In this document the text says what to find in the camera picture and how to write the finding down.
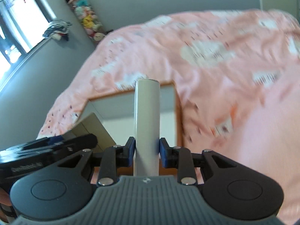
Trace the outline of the clothes pile on windowsill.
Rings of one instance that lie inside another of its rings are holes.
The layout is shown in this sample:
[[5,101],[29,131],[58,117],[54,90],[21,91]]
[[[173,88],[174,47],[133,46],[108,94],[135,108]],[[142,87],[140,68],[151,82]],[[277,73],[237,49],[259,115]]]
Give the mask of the clothes pile on windowsill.
[[47,29],[43,34],[43,38],[52,38],[54,40],[60,41],[64,39],[69,40],[69,29],[72,23],[63,20],[54,20],[49,23]]

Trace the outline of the orange cardboard storage box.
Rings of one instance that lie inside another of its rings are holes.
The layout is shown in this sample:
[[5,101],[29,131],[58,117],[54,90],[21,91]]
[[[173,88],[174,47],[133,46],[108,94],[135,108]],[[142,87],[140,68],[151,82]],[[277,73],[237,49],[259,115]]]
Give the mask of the orange cardboard storage box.
[[[97,137],[98,150],[92,159],[96,167],[97,153],[103,153],[114,145],[124,146],[129,137],[135,138],[134,97],[135,89],[130,89],[89,99],[72,127],[70,132],[74,136],[94,134]],[[174,83],[160,84],[161,138],[165,138],[170,147],[182,146],[181,104]],[[160,174],[165,175],[166,172],[159,152]],[[134,176],[134,164],[128,168],[118,168],[117,175]]]

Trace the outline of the pink patterned bed duvet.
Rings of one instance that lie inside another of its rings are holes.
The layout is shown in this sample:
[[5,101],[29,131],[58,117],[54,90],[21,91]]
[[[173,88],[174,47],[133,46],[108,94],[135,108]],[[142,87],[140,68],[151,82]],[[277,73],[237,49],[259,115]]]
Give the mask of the pink patterned bed duvet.
[[183,144],[212,149],[276,180],[278,217],[299,220],[299,22],[278,11],[159,16],[110,33],[56,99],[39,137],[70,130],[86,102],[172,81],[183,111]]

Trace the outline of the window with dark frame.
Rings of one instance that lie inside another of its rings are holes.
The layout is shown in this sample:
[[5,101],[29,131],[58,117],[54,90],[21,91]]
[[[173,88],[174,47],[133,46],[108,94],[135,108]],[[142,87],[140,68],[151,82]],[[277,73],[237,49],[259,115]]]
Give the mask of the window with dark frame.
[[49,22],[40,0],[1,0],[1,81],[44,40]]

